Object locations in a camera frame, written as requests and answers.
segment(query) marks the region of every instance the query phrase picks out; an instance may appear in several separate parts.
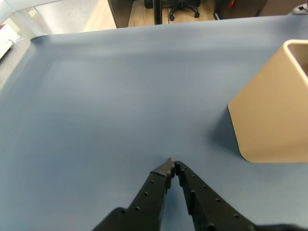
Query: office chair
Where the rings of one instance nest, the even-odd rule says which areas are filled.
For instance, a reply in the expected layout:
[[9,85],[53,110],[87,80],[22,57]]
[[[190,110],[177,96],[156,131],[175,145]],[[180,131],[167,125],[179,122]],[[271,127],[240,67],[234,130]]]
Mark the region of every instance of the office chair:
[[173,14],[178,9],[188,8],[194,12],[194,17],[198,18],[200,16],[200,13],[198,12],[197,7],[200,6],[200,0],[197,1],[191,1],[191,0],[176,0],[174,3],[174,6],[172,7],[170,13],[169,13],[169,19],[171,21],[174,20]]

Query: beige box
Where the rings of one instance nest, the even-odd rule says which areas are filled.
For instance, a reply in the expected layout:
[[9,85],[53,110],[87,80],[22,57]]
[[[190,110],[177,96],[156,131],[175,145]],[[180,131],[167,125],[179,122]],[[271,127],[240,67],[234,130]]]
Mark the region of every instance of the beige box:
[[286,41],[228,105],[242,156],[308,162],[308,40]]

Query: floor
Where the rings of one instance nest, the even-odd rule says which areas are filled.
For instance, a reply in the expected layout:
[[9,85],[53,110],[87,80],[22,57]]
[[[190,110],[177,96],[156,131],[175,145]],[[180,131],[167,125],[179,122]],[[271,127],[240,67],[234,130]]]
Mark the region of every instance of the floor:
[[[198,8],[200,16],[194,17],[194,12],[188,9],[182,9],[174,13],[175,20],[169,20],[170,8],[163,9],[163,24],[184,23],[184,22],[199,22],[207,20],[215,20],[213,16],[214,9],[210,1],[201,1]],[[143,0],[136,0],[130,13],[128,26],[150,26],[154,25],[154,11],[153,9],[146,9]]]
[[[163,24],[214,20],[213,8],[204,0],[199,7],[200,17],[195,18],[189,10],[180,10],[174,14],[175,20],[169,20],[170,9],[163,9]],[[61,0],[36,7],[33,17],[35,22],[47,34],[80,33],[96,30],[116,29],[107,0]],[[153,9],[146,9],[143,0],[135,0],[128,26],[154,25]],[[17,42],[4,57],[0,59],[0,88],[22,59],[30,40]]]

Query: chair wheel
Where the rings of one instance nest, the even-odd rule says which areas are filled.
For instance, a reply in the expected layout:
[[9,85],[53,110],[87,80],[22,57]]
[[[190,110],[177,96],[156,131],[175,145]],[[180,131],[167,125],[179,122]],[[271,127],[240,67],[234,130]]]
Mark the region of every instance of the chair wheel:
[[144,6],[146,9],[152,9],[153,8],[153,0],[144,0]]

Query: blue tabletop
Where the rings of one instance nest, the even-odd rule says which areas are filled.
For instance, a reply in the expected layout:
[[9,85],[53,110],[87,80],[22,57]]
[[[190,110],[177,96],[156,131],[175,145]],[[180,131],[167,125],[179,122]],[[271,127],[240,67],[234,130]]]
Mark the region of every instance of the blue tabletop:
[[[32,40],[0,92],[0,230],[90,231],[172,156],[256,224],[308,226],[308,165],[253,164],[228,102],[308,17]],[[162,231],[193,230],[173,179]]]

